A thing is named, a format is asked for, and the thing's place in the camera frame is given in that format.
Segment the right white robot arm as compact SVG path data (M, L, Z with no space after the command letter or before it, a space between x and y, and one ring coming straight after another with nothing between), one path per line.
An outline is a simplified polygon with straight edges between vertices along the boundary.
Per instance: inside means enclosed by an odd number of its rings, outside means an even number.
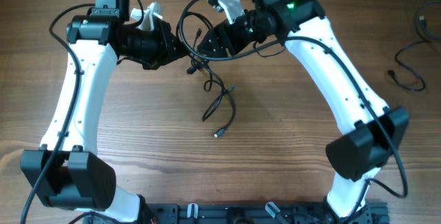
M391 109L362 78L339 44L318 0L208 0L226 20L210 30L198 52L211 61L247 55L246 47L267 47L274 36L306 69L328 103L341 137L325 148L335 170L326 204L346 223L365 206L369 186L398 148L409 124L404 108Z

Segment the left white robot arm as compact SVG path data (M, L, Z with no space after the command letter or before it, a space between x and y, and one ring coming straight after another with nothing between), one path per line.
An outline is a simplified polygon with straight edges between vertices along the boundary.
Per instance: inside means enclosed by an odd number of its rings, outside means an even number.
M188 55L160 16L130 22L130 0L95 0L68 24L61 41L68 66L52 122L21 170L31 198L46 207L80 211L113 223L157 223L145 199L117 185L114 169L97 155L97 129L110 76L127 59L157 70Z

